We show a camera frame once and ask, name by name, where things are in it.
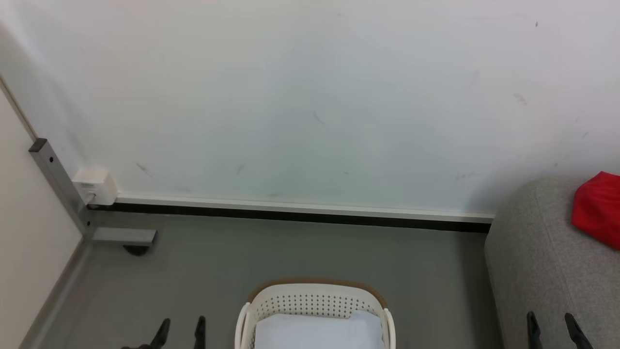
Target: brown basket rim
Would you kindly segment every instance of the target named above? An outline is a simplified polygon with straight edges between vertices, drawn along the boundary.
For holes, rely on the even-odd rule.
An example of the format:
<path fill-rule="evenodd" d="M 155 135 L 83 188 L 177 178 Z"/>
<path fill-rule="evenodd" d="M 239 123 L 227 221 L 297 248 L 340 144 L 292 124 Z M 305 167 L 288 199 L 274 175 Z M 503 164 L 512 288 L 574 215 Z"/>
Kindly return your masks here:
<path fill-rule="evenodd" d="M 247 301 L 249 303 L 252 303 L 254 301 L 254 298 L 256 298 L 256 296 L 258 296 L 258 294 L 261 291 L 263 291 L 264 289 L 270 286 L 284 285 L 284 284 L 329 284 L 329 285 L 359 288 L 372 294 L 377 299 L 377 301 L 379 301 L 379 304 L 381 305 L 383 309 L 388 308 L 387 307 L 388 304 L 386 303 L 385 299 L 383 299 L 383 296 L 379 292 L 377 292 L 377 290 L 368 286 L 367 284 L 356 283 L 354 281 L 327 279 L 327 278 L 283 278 L 283 279 L 275 279 L 275 280 L 267 281 L 266 283 L 263 283 L 262 285 L 257 287 L 254 290 L 254 292 L 252 292 L 252 294 L 250 295 Z"/>

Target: black baseboard strip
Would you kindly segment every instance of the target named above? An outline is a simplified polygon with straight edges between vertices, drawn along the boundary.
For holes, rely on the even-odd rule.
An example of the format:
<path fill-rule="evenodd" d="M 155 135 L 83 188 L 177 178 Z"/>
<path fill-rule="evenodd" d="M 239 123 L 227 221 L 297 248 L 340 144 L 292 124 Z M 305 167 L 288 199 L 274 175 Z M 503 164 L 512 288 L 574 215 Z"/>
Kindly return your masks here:
<path fill-rule="evenodd" d="M 363 217 L 359 215 L 314 214 L 297 212 L 215 209 L 210 207 L 166 206 L 146 204 L 120 204 L 111 206 L 89 205 L 93 211 L 132 212 L 150 214 L 207 215 L 251 219 L 295 220 L 333 224 L 377 225 L 380 227 L 449 230 L 454 232 L 488 233 L 488 223 L 448 222 L 445 220 Z"/>

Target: metal bracket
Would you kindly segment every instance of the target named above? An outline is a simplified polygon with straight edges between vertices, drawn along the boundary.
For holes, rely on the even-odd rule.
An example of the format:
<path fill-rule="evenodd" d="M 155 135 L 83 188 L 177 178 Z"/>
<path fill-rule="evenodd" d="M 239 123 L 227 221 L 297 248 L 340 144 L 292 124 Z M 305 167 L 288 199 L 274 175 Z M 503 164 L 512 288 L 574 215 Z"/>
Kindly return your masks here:
<path fill-rule="evenodd" d="M 37 138 L 28 152 L 45 175 L 85 240 L 122 243 L 132 246 L 153 245 L 157 230 L 95 227 L 94 224 L 91 224 L 92 212 L 82 201 L 77 188 L 67 175 L 47 139 Z"/>

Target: baseboard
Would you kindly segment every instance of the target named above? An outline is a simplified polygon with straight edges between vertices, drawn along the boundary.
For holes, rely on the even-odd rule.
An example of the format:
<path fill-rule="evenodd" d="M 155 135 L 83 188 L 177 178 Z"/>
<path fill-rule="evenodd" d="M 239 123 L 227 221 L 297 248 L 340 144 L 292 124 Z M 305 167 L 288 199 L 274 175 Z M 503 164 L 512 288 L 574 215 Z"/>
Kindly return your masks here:
<path fill-rule="evenodd" d="M 112 206 L 89 208 L 98 211 L 300 220 L 467 232 L 488 232 L 494 218 L 492 214 L 465 212 L 218 200 L 134 193 L 120 193 L 117 202 Z"/>
<path fill-rule="evenodd" d="M 51 326 L 80 277 L 90 254 L 91 244 L 82 241 L 69 259 L 19 349 L 40 349 L 43 346 Z"/>

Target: basket handle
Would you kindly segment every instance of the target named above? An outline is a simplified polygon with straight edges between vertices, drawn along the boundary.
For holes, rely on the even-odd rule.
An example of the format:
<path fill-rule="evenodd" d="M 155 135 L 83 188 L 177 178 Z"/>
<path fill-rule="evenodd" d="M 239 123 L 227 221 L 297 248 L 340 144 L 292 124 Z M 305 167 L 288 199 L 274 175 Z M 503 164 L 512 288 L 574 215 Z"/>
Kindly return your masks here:
<path fill-rule="evenodd" d="M 237 318 L 237 327 L 234 329 L 234 349 L 241 349 L 241 330 L 243 329 L 243 323 L 246 319 L 247 308 L 250 306 L 250 303 L 245 303 L 243 308 L 239 313 L 239 317 Z"/>
<path fill-rule="evenodd" d="M 396 329 L 394 328 L 394 319 L 392 313 L 387 308 L 383 309 L 387 318 L 387 330 L 389 332 L 389 349 L 396 349 Z"/>

